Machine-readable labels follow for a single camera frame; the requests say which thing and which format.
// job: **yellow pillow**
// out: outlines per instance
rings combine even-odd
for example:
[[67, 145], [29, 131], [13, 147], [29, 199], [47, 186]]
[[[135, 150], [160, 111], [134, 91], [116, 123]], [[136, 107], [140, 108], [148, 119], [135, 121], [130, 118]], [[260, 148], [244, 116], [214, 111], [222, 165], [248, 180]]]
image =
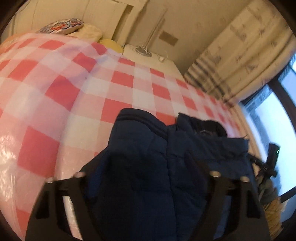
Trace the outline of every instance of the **yellow pillow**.
[[117, 53], [123, 53], [123, 48], [111, 39], [101, 39], [100, 44], [103, 44], [106, 48], [113, 49]]

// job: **patterned curtain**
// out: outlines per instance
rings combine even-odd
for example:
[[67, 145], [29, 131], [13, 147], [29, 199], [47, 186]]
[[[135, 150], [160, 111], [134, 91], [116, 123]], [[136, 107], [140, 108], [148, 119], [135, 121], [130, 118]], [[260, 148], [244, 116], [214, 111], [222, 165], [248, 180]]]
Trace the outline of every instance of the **patterned curtain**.
[[296, 38], [267, 0], [252, 1], [187, 70], [185, 80], [230, 106], [277, 75]]

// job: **nightstand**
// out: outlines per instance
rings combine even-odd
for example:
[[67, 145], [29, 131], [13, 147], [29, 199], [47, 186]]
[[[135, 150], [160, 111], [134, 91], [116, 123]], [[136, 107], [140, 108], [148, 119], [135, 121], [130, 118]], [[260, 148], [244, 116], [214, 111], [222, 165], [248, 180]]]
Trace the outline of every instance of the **nightstand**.
[[129, 60], [141, 64], [152, 69], [156, 69], [158, 71], [163, 72], [164, 74], [168, 74], [170, 76], [175, 77], [176, 79], [185, 81], [180, 71], [178, 70], [175, 63], [169, 59], [165, 60], [161, 63], [158, 60], [158, 56], [155, 53], [152, 53], [152, 57], [143, 56], [134, 51], [136, 47], [132, 45], [126, 45], [124, 47], [123, 56], [128, 58]]

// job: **patterned pillow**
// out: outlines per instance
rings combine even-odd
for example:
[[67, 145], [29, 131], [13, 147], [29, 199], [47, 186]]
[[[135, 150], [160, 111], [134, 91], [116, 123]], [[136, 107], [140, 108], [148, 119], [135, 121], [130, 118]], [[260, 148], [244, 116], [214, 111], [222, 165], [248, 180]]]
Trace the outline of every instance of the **patterned pillow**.
[[81, 19], [63, 19], [43, 27], [39, 30], [39, 33], [66, 35], [82, 28], [83, 25], [84, 22]]

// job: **brown cardboard patch on wall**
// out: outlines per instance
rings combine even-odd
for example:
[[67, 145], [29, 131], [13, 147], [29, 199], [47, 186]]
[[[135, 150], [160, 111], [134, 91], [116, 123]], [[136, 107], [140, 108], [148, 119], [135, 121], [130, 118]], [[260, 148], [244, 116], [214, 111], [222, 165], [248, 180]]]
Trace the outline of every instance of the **brown cardboard patch on wall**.
[[175, 44], [178, 42], [179, 39], [174, 37], [173, 35], [167, 33], [166, 31], [163, 31], [161, 35], [159, 36], [159, 39], [162, 41], [165, 41], [169, 45], [175, 46]]

